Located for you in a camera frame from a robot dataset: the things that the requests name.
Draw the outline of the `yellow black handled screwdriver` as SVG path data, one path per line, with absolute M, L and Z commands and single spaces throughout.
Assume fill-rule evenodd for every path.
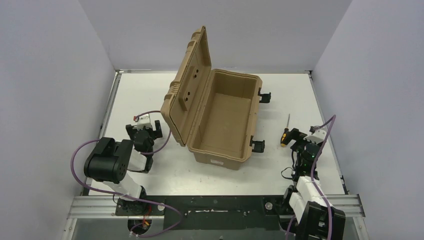
M 282 147 L 285 147 L 287 145 L 287 143 L 285 143 L 285 139 L 287 137 L 288 132 L 290 131 L 290 129 L 289 129 L 290 118 L 291 118 L 291 114 L 289 113 L 288 117 L 287 117 L 287 121 L 286 121 L 286 126 L 284 128 L 283 134 L 282 134 L 281 139 L 280 139 L 280 145 Z

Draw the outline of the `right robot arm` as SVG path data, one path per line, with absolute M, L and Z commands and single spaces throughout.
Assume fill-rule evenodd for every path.
M 283 206 L 290 208 L 294 216 L 286 232 L 292 232 L 296 240 L 311 237 L 324 240 L 341 240 L 344 237 L 346 214 L 333 206 L 324 194 L 316 170 L 327 132 L 311 128 L 310 134 L 297 128 L 285 128 L 280 144 L 286 147 L 291 141 L 293 185 L 284 194 Z

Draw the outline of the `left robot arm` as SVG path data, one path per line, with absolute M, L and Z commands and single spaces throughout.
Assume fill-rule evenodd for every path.
M 163 137 L 159 120 L 138 120 L 128 124 L 125 130 L 128 139 L 115 141 L 102 137 L 84 164 L 84 174 L 97 182 L 103 182 L 113 192 L 121 193 L 118 209 L 130 214 L 145 215 L 150 204 L 135 200 L 145 198 L 146 190 L 129 175 L 129 172 L 147 174 L 153 165 L 155 140 Z

